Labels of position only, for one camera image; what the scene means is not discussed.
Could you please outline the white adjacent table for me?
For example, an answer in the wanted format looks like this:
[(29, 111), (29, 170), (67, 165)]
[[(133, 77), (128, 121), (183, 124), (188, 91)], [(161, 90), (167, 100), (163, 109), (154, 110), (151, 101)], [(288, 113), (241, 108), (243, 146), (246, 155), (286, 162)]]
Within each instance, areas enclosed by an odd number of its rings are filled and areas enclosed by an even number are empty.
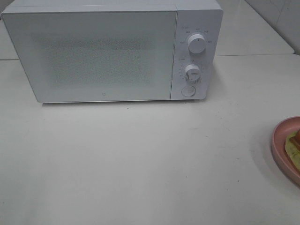
[(224, 11), (216, 56), (293, 54), (290, 45), (244, 0), (219, 0)]

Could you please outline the round door release button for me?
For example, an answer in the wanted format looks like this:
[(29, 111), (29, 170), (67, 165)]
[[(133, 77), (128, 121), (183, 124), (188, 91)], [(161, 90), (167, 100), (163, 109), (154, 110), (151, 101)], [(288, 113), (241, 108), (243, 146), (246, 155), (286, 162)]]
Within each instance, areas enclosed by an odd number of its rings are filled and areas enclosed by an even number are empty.
[(182, 89), (181, 93), (185, 97), (192, 97), (196, 92), (196, 89), (194, 86), (186, 86)]

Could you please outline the lower white timer knob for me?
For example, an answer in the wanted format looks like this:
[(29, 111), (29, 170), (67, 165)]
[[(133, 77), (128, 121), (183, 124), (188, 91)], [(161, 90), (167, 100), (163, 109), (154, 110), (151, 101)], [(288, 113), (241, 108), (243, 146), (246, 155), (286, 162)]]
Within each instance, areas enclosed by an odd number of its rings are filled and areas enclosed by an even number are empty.
[(200, 68), (196, 64), (189, 64), (184, 68), (184, 75), (187, 81), (195, 82), (201, 76)]

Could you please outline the white microwave oven body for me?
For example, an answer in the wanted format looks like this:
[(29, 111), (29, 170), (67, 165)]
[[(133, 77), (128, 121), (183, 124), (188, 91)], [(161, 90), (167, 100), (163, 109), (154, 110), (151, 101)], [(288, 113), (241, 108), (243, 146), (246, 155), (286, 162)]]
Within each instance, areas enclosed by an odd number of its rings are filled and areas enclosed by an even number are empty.
[[(3, 20), (4, 14), (163, 11), (174, 11), (177, 15), (171, 94), (169, 99), (161, 100), (204, 99), (223, 17), (223, 10), (215, 0), (15, 0), (4, 9), (1, 18)], [(200, 54), (193, 54), (188, 49), (188, 37), (194, 33), (202, 33), (206, 37), (206, 48)], [(195, 82), (185, 78), (184, 68), (189, 64), (200, 68), (201, 76)], [(181, 91), (186, 86), (195, 87), (192, 97), (182, 95)]]

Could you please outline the toy sandwich with lettuce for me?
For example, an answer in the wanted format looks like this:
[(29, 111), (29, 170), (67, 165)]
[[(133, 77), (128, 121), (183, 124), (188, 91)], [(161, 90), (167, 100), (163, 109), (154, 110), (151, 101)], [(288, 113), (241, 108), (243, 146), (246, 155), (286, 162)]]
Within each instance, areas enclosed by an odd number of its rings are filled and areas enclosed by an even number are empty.
[(285, 151), (295, 168), (300, 170), (300, 131), (290, 133), (285, 139)]

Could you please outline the upper white power knob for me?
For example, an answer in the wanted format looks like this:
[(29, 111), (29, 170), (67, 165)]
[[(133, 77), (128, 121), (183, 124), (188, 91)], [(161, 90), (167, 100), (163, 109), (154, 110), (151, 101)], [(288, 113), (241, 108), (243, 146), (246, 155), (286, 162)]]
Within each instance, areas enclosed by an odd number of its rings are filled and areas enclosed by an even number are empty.
[(200, 54), (206, 48), (206, 37), (202, 33), (191, 34), (187, 39), (188, 49), (193, 54)]

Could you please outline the pink round plate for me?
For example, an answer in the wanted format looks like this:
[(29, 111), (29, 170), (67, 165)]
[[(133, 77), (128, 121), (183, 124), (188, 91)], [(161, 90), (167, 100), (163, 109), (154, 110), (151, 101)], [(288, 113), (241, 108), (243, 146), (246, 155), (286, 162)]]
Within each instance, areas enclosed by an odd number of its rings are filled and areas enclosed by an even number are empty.
[(275, 126), (271, 137), (271, 153), (275, 163), (283, 174), (298, 186), (300, 185), (300, 172), (285, 151), (285, 140), (288, 135), (299, 129), (300, 117), (290, 117)]

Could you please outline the white microwave door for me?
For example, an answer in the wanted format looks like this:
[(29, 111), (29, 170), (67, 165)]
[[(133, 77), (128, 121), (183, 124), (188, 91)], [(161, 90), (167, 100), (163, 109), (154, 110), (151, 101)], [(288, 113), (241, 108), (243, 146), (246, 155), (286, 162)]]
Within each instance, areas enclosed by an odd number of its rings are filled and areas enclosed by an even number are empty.
[(4, 14), (40, 103), (169, 99), (176, 12)]

